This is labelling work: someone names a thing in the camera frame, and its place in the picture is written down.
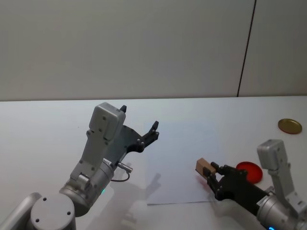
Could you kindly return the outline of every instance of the white table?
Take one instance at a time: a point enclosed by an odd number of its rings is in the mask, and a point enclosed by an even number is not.
[[[80,159],[93,108],[103,101],[37,101],[0,103],[0,221],[31,192],[57,193]],[[299,194],[307,199],[306,132],[281,132],[281,118],[307,127],[307,97],[111,100],[127,105],[125,124],[143,134],[143,125],[158,121],[207,119],[213,122],[225,161],[259,164],[256,147],[283,139]],[[146,205],[145,158],[130,153],[134,171],[125,183],[111,183],[90,212],[77,218],[78,230],[263,229],[233,202]],[[261,188],[271,185],[264,173]]]

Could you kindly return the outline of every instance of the gray wall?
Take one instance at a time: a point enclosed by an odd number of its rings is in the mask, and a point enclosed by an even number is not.
[[[306,0],[257,0],[240,96],[307,94],[306,9]]]
[[[0,100],[236,96],[253,0],[1,0]]]

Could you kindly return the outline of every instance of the red plate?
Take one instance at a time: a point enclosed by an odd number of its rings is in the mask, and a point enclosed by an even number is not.
[[[262,180],[262,169],[252,162],[241,162],[236,166],[236,169],[245,169],[248,172],[247,180],[253,184],[259,183]]]

